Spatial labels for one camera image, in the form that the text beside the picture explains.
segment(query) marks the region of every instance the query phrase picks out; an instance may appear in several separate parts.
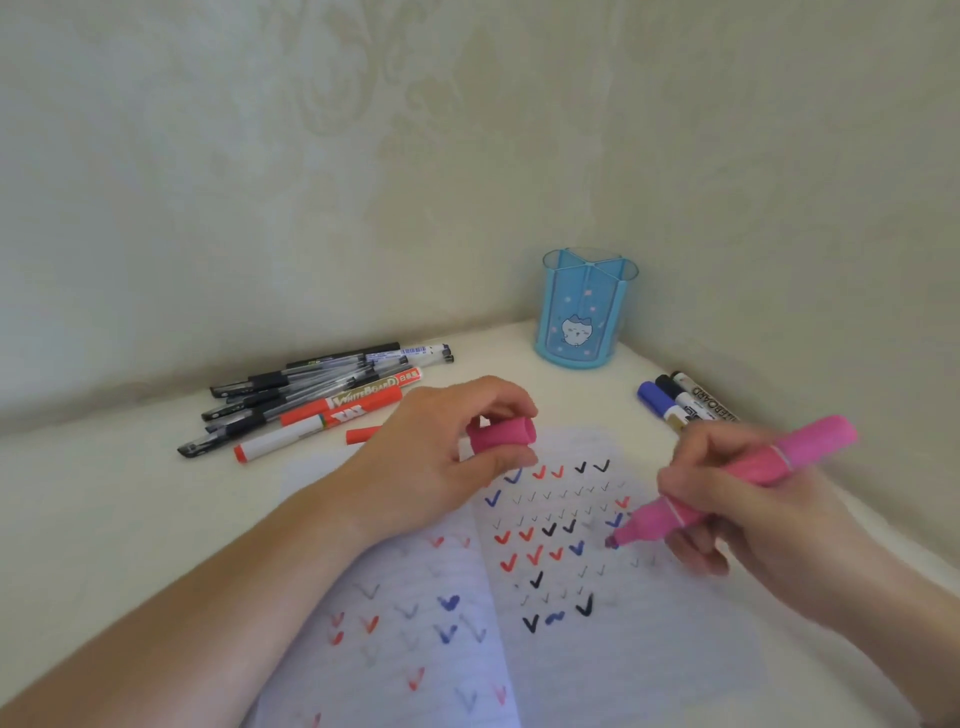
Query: paper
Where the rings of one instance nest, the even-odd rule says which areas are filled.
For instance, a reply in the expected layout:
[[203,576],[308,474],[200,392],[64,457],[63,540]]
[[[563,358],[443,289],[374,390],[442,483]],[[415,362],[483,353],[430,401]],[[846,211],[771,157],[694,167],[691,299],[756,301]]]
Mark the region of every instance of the paper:
[[[284,495],[354,450],[298,464]],[[261,693],[253,725],[519,725],[469,506],[371,549],[337,581]]]
[[[358,447],[296,464],[283,495]],[[654,495],[612,439],[543,428],[535,450],[535,468],[364,554],[304,625],[251,725],[605,725],[756,685],[753,635],[709,581],[662,545],[603,548]]]
[[540,463],[473,500],[525,728],[651,716],[755,685],[752,633],[662,544],[604,548],[656,494],[597,430],[544,429]]

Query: notebook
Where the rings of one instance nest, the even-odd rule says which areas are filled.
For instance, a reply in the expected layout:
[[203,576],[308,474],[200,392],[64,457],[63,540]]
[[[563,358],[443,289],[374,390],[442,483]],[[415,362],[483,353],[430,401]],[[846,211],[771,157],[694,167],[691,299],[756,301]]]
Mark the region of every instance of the notebook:
[[[282,494],[357,447],[296,463]],[[604,548],[655,495],[612,438],[542,428],[535,450],[535,468],[506,473],[434,526],[358,559],[248,724],[634,724],[754,687],[754,635],[715,583],[684,574],[661,544]]]

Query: finger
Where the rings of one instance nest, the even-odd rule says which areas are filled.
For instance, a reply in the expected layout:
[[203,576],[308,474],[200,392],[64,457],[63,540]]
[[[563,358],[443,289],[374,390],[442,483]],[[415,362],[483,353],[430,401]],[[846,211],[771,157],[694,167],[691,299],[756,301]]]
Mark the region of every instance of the finger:
[[671,465],[724,465],[737,455],[770,445],[780,434],[755,425],[693,422],[684,428]]
[[686,528],[686,536],[694,548],[707,555],[716,550],[716,540],[709,522],[694,523]]
[[719,521],[717,536],[728,546],[730,553],[733,554],[733,558],[739,561],[744,569],[761,581],[763,581],[764,578],[769,578],[766,567],[759,562],[754,555],[754,550],[750,548],[743,529],[725,519],[720,519]]
[[537,406],[523,387],[499,376],[482,376],[446,388],[449,413],[466,426],[484,412],[509,417],[536,417]]
[[692,508],[748,527],[761,523],[770,506],[762,488],[716,468],[671,465],[657,473],[657,487]]
[[537,454],[524,445],[500,445],[452,466],[453,479],[466,497],[507,471],[537,464]]

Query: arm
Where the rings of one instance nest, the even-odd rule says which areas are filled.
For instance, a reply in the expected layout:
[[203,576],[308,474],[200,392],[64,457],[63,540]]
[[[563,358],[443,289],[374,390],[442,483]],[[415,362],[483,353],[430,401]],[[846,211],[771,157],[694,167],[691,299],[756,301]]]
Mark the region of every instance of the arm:
[[481,414],[537,408],[495,377],[415,390],[342,468],[81,647],[0,709],[0,726],[236,726],[364,549],[537,462],[521,446],[458,462],[457,439]]
[[658,485],[717,516],[671,534],[671,550],[696,573],[723,575],[722,539],[776,598],[866,654],[932,725],[960,717],[960,598],[874,541],[815,469],[762,489],[711,467],[775,440],[729,423],[684,432]]

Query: pen grip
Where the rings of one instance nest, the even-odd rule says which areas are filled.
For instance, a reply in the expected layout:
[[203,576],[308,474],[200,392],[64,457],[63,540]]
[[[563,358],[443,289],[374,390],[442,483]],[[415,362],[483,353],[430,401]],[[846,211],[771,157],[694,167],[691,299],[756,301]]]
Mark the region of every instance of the pen grip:
[[290,383],[290,379],[287,378],[287,375],[282,375],[280,372],[269,372],[265,375],[253,375],[248,379],[248,382],[254,392],[259,392],[261,389],[285,387]]

